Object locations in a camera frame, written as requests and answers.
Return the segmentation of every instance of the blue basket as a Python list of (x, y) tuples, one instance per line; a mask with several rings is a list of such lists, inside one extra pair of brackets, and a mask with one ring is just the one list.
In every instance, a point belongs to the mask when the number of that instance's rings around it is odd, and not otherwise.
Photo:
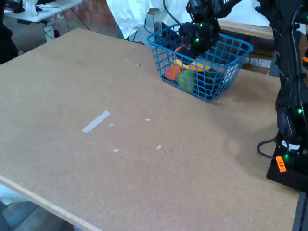
[(220, 34), (216, 46), (196, 60), (174, 50), (183, 45), (178, 25), (151, 34), (151, 45), (157, 70), (163, 81), (207, 102), (225, 92), (235, 80), (253, 46), (248, 42)]

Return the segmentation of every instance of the wooden table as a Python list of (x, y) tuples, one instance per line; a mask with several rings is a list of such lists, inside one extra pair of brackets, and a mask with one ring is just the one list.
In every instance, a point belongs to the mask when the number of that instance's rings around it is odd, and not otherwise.
[(243, 23), (234, 23), (225, 19), (219, 19), (219, 25), (223, 30), (256, 36), (263, 39), (274, 39), (273, 30), (269, 26), (255, 26)]
[(256, 152), (277, 131), (278, 78), (242, 70), (205, 103), (162, 82), (148, 47), (85, 30), (0, 73), (0, 183), (63, 219), (91, 231), (291, 230), (298, 192), (267, 180)]

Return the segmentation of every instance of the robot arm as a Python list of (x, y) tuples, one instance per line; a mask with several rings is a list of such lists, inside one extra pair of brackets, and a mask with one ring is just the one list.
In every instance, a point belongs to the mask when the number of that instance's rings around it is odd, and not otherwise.
[[(308, 88), (303, 82), (298, 52), (298, 23), (308, 23), (307, 0), (258, 0), (256, 10), (263, 14), (273, 29), (276, 66), (280, 72), (281, 89), (275, 107), (278, 134), (261, 142), (258, 152), (273, 159), (267, 177), (271, 180), (308, 192)], [(226, 17), (240, 0), (189, 0), (186, 10), (192, 21), (180, 26), (180, 34), (190, 44), (183, 52), (191, 58), (207, 51), (219, 39), (218, 18)], [(260, 151), (261, 145), (276, 142), (274, 155)], [(287, 173), (281, 174), (276, 157), (285, 160)]]

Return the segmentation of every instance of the orange label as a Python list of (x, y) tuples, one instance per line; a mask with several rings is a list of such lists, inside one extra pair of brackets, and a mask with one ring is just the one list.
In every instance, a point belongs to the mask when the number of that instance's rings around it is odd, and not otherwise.
[(284, 165), (284, 161), (283, 161), (282, 157), (281, 156), (277, 156), (276, 157), (276, 161), (277, 161), (277, 165), (278, 165), (279, 171), (280, 172), (286, 172), (287, 169), (286, 169), (286, 167)]

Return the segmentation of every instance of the white sheet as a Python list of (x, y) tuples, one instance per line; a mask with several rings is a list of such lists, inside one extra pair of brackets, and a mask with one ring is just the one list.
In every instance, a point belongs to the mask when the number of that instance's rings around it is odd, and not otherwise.
[[(188, 0), (165, 0), (168, 10), (181, 23), (191, 21), (185, 10), (187, 2)], [(162, 0), (107, 0), (107, 4), (119, 24), (124, 38), (144, 25), (145, 17), (151, 8), (158, 8), (155, 17), (157, 21), (162, 21), (169, 26), (175, 24), (174, 20), (164, 10)], [(256, 26), (269, 26), (268, 20), (255, 11), (255, 7), (258, 5), (257, 0), (242, 0), (234, 6), (225, 20)], [(304, 25), (301, 25), (300, 31), (306, 32)]]

